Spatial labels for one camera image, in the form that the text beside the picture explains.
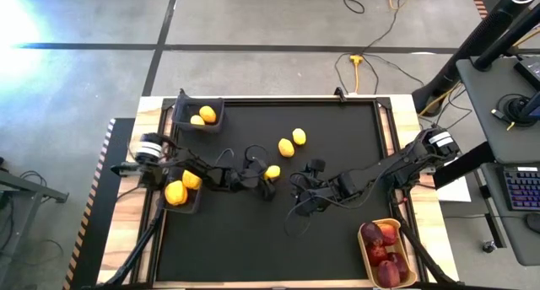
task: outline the wooden table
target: wooden table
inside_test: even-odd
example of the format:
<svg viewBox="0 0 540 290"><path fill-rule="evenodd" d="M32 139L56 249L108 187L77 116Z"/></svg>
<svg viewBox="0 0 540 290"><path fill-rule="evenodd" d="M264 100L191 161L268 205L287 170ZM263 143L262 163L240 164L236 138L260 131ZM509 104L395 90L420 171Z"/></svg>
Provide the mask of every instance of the wooden table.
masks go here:
<svg viewBox="0 0 540 290"><path fill-rule="evenodd" d="M413 100L410 95L378 95L390 97L393 117L397 128L397 135L401 147L411 142L420 130ZM298 96L299 98L321 96ZM130 149L139 147L139 139L142 134L156 132L158 129L161 105L164 97L143 97L140 100L137 118L132 132ZM381 111L383 128L385 131L386 146L389 153L393 153L392 139L389 135L388 119L386 112ZM170 129L170 118L167 119L166 131ZM429 176L422 176L422 182L433 185ZM138 177L127 177L121 181L118 194L133 188ZM105 253L100 267L98 282L107 281L116 272L116 269L127 258L134 247L143 210L145 190L135 191L125 196L116 203L113 213L111 228L106 242ZM458 280L456 266L451 252L450 242L446 234L445 222L440 210L440 204L435 190L417 186L412 190L412 203L418 224L419 237L429 254L454 280ZM146 278L149 265L149 243L143 253L139 279ZM410 243L406 241L409 251L408 260L416 271L416 260ZM338 280L338 281L284 281L284 282L155 282L155 287L184 288L184 287L372 287L369 280Z"/></svg>

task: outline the computer mouse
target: computer mouse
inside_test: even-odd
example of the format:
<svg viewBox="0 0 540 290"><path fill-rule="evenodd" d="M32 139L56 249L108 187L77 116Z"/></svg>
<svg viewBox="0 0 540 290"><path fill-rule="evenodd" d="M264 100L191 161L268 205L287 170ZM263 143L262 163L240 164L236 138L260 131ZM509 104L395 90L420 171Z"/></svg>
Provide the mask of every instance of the computer mouse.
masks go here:
<svg viewBox="0 0 540 290"><path fill-rule="evenodd" d="M527 227L540 234L540 213L529 213L525 216Z"/></svg>

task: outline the gray floor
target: gray floor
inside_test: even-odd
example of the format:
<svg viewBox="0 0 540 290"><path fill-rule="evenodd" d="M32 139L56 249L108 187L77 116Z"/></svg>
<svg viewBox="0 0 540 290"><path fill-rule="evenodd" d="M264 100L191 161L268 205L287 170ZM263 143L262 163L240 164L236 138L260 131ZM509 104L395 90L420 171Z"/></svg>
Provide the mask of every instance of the gray floor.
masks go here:
<svg viewBox="0 0 540 290"><path fill-rule="evenodd" d="M155 43L169 0L4 0L0 20L8 21L2 42ZM386 0L360 0L363 15L342 0L178 0L168 43L365 46L387 29L392 14ZM409 0L394 30L378 46L457 47L479 23L473 0ZM27 249L54 239L66 250L59 260L19 266L3 288L58 289L89 192L107 121L133 117L152 51L6 50L0 47L0 154L15 174L35 169L51 187L70 192L68 203L45 204ZM428 82L449 56L380 54ZM339 85L335 53L166 51L152 95L330 94ZM408 94L419 83L375 57L379 94ZM339 64L346 87L354 70ZM360 93L372 94L375 77L360 66ZM467 95L456 100L470 107ZM463 113L449 108L440 120L449 126ZM484 140L471 114L451 128L463 150ZM540 271L522 267L511 249L491 255L478 243L489 239L482 220L447 221L461 279L482 286L537 288ZM39 246L47 255L54 246Z"/></svg>

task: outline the keyboard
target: keyboard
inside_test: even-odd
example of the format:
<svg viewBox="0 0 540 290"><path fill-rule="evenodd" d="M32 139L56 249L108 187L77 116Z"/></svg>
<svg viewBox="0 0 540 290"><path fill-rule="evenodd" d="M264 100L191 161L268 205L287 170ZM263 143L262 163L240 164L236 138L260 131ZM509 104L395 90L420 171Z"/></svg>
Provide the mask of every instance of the keyboard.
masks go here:
<svg viewBox="0 0 540 290"><path fill-rule="evenodd" d="M540 168L504 167L510 210L540 211Z"/></svg>

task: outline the lemon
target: lemon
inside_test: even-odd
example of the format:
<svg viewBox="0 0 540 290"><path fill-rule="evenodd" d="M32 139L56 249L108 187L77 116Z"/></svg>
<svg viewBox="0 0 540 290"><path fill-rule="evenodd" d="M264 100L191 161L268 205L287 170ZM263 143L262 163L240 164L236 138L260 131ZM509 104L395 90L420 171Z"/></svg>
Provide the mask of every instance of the lemon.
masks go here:
<svg viewBox="0 0 540 290"><path fill-rule="evenodd" d="M204 119L207 123L214 123L216 122L216 112L212 110L212 108L209 105L203 106L199 110L199 115Z"/></svg>
<svg viewBox="0 0 540 290"><path fill-rule="evenodd" d="M199 115L193 115L189 122L191 122L192 125L204 126L204 119Z"/></svg>
<svg viewBox="0 0 540 290"><path fill-rule="evenodd" d="M305 144L305 132L304 130L298 128L293 131L293 140L297 145L301 146Z"/></svg>
<svg viewBox="0 0 540 290"><path fill-rule="evenodd" d="M293 143L289 139L282 138L278 143L278 149L284 157L290 158L294 155Z"/></svg>
<svg viewBox="0 0 540 290"><path fill-rule="evenodd" d="M169 204L178 206L187 201L187 190L181 181L173 181L165 188L165 199Z"/></svg>
<svg viewBox="0 0 540 290"><path fill-rule="evenodd" d="M182 174L182 183L187 189L199 190L203 180L188 170L184 170Z"/></svg>
<svg viewBox="0 0 540 290"><path fill-rule="evenodd" d="M276 177L279 177L279 173L281 173L281 169L277 165L272 165L268 167L268 169L264 172L264 179L265 180L273 180Z"/></svg>

